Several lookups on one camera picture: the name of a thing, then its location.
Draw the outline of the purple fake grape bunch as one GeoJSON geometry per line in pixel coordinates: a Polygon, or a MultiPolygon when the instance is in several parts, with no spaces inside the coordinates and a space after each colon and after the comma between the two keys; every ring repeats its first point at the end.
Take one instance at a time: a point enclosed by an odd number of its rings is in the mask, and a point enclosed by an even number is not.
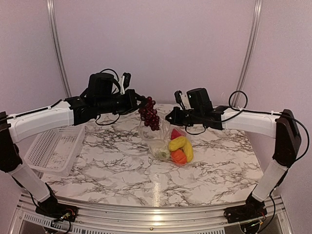
{"type": "Polygon", "coordinates": [[[154,108],[156,101],[152,97],[147,97],[145,104],[139,108],[140,119],[145,127],[150,127],[152,131],[160,130],[160,117],[154,108]]]}

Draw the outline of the clear zip top bag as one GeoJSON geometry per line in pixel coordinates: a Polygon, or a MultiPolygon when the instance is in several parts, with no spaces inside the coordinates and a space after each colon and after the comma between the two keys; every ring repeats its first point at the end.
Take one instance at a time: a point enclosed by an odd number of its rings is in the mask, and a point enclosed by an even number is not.
{"type": "Polygon", "coordinates": [[[167,120],[165,120],[164,114],[160,113],[159,117],[160,117],[160,130],[159,131],[152,131],[150,129],[150,127],[145,127],[142,121],[139,124],[139,127],[138,127],[139,136],[147,144],[147,146],[149,143],[151,143],[154,140],[162,140],[162,141],[166,142],[166,144],[168,146],[169,142],[171,141],[171,132],[173,129],[177,129],[178,131],[183,133],[184,137],[186,137],[187,140],[189,140],[191,143],[191,137],[189,134],[187,134],[184,130],[182,130],[178,127],[172,126],[167,120]]]}

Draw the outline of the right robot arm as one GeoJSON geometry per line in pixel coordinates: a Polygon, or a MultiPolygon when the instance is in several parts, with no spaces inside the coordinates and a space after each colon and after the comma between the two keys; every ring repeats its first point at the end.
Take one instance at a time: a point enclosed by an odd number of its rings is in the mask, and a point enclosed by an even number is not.
{"type": "Polygon", "coordinates": [[[200,124],[205,129],[240,130],[275,139],[273,159],[242,206],[241,213],[245,218],[254,217],[260,211],[260,205],[299,159],[297,155],[302,141],[299,121],[288,109],[282,112],[261,112],[230,105],[214,107],[205,88],[188,91],[185,98],[188,104],[184,103],[180,91],[175,92],[175,99],[179,106],[174,107],[165,117],[171,125],[187,128],[200,124]]]}

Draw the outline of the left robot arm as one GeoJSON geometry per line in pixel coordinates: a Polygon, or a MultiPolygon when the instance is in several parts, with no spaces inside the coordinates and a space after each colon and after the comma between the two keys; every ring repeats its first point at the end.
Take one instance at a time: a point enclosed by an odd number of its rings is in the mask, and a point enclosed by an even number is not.
{"type": "Polygon", "coordinates": [[[99,72],[90,75],[88,87],[80,96],[29,112],[0,114],[0,170],[8,173],[37,201],[40,210],[51,217],[60,215],[61,204],[52,189],[20,157],[17,143],[58,127],[77,126],[102,114],[127,115],[143,107],[147,98],[129,89],[131,75],[121,78],[99,72]]]}

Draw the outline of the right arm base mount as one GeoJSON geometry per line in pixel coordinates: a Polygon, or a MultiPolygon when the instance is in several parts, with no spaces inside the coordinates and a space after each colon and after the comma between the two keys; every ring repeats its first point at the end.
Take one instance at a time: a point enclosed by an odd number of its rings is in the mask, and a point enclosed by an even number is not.
{"type": "Polygon", "coordinates": [[[267,210],[264,205],[256,207],[252,204],[245,204],[228,207],[224,210],[223,215],[227,219],[228,223],[235,223],[266,216],[267,210]]]}

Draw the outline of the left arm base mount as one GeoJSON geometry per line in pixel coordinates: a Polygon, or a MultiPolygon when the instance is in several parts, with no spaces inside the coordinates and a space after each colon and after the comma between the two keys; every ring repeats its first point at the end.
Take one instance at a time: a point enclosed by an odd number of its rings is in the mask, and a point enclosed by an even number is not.
{"type": "Polygon", "coordinates": [[[78,214],[78,207],[58,202],[50,203],[48,205],[39,204],[36,206],[36,213],[51,217],[54,219],[54,222],[74,222],[78,214]]]}

